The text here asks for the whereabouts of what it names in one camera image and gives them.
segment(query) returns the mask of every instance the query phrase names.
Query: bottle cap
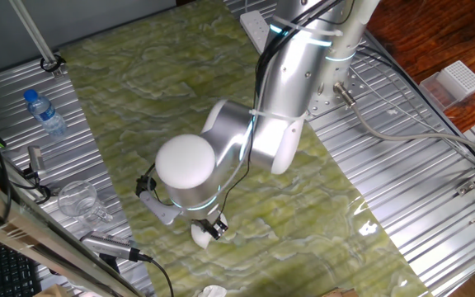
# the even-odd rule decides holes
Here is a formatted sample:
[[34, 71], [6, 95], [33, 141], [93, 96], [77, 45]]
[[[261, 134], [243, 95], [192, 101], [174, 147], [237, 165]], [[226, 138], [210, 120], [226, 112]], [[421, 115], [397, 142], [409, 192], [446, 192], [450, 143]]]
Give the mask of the bottle cap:
[[23, 97], [25, 98], [26, 101], [28, 102], [33, 102], [38, 99], [38, 93], [34, 90], [26, 90], [25, 93], [23, 94]]

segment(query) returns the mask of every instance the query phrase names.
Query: white robotic arm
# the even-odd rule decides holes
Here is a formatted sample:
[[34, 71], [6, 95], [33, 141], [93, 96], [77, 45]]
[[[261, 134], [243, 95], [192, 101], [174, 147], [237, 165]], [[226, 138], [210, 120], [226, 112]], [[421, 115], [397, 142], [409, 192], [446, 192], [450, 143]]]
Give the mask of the white robotic arm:
[[[155, 170], [151, 168], [148, 178], [139, 180], [140, 199], [164, 224], [183, 215], [195, 223], [192, 230], [218, 239], [228, 228], [221, 220], [224, 192], [239, 167], [247, 161], [273, 174], [287, 170], [298, 147], [310, 100], [335, 96], [333, 85], [346, 80], [356, 47], [378, 3], [280, 0], [268, 41], [298, 33], [277, 49], [268, 63], [256, 90], [256, 106], [220, 101], [200, 135], [179, 135], [167, 141], [157, 153]], [[310, 7], [319, 11], [328, 6], [331, 9], [320, 16], [321, 20], [302, 27], [309, 14], [297, 21], [299, 27], [291, 23]], [[273, 47], [269, 45], [266, 52]], [[237, 168], [229, 175], [233, 164]], [[163, 205], [153, 197], [153, 171], [164, 183], [173, 205]]]

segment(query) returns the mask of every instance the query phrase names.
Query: wooden table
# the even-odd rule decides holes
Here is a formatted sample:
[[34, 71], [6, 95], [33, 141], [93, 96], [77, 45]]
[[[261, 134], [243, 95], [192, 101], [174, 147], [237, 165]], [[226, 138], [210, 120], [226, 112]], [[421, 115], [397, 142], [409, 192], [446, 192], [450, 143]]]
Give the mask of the wooden table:
[[[475, 0], [382, 0], [368, 29], [417, 83], [456, 60], [475, 72]], [[470, 129], [475, 95], [445, 113]]]

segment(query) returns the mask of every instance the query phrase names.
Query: plastic bottle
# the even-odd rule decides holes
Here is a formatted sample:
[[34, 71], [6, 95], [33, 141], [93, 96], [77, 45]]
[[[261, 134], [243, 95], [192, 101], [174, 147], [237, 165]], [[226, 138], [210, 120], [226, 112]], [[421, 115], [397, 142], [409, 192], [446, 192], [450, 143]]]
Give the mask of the plastic bottle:
[[59, 136], [65, 132], [67, 126], [63, 117], [56, 112], [53, 104], [45, 96], [38, 95], [34, 90], [27, 90], [23, 97], [27, 104], [26, 109], [37, 119], [47, 133]]

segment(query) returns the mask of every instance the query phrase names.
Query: power strip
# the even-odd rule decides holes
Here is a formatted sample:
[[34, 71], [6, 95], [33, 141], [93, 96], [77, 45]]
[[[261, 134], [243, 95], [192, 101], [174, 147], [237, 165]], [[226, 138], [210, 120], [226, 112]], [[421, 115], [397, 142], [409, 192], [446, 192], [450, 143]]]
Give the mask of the power strip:
[[269, 25], [263, 19], [259, 11], [243, 13], [239, 17], [241, 26], [245, 29], [248, 38], [251, 39], [258, 53], [263, 53], [267, 36], [269, 35]]

